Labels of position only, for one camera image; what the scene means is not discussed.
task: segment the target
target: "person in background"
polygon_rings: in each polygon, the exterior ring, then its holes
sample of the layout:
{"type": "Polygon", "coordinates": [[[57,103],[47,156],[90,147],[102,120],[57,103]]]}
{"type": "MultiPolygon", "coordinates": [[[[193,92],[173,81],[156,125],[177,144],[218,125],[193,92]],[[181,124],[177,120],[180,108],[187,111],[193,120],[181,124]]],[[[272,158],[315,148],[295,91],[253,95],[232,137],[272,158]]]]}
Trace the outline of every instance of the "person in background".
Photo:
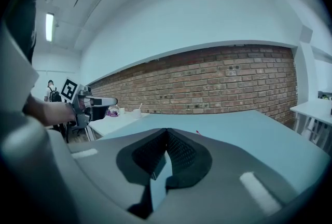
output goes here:
{"type": "MultiPolygon", "coordinates": [[[[2,16],[9,32],[30,63],[36,44],[35,17],[36,0],[11,0],[2,16]]],[[[31,94],[23,112],[46,127],[75,121],[75,112],[70,103],[44,102],[31,94]]]]}
{"type": "MultiPolygon", "coordinates": [[[[45,102],[61,102],[61,96],[59,92],[57,91],[57,88],[54,86],[54,83],[52,80],[48,81],[46,93],[44,96],[45,102]]],[[[59,125],[53,125],[53,129],[61,132],[62,136],[66,136],[66,129],[63,125],[63,123],[60,123],[59,125]]]]}

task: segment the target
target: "cup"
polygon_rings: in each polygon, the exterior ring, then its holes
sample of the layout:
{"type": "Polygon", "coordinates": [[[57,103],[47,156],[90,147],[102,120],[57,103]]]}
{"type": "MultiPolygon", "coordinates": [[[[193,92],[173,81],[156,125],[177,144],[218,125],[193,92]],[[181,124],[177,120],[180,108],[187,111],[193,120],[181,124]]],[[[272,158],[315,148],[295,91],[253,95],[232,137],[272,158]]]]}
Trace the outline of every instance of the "cup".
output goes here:
{"type": "Polygon", "coordinates": [[[140,119],[142,117],[141,109],[133,110],[133,116],[135,119],[140,119]]]}

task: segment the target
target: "red brick wall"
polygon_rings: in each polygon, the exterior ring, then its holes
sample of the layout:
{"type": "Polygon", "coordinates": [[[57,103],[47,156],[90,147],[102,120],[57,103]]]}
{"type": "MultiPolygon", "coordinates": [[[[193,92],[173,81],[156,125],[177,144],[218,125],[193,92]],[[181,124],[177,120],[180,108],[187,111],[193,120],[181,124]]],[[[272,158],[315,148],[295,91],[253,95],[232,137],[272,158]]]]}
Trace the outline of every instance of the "red brick wall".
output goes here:
{"type": "Polygon", "coordinates": [[[213,114],[256,109],[284,123],[297,103],[290,49],[247,45],[213,47],[140,64],[91,85],[94,96],[114,96],[126,110],[213,114]]]}

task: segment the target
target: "fluorescent light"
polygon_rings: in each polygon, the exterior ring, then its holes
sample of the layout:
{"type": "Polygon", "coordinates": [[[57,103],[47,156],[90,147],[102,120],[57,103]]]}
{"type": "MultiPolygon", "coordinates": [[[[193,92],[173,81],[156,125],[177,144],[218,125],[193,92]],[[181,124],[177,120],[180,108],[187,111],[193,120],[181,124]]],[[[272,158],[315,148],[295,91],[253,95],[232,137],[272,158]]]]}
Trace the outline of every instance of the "fluorescent light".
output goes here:
{"type": "Polygon", "coordinates": [[[52,41],[54,14],[46,14],[46,40],[52,41]]]}

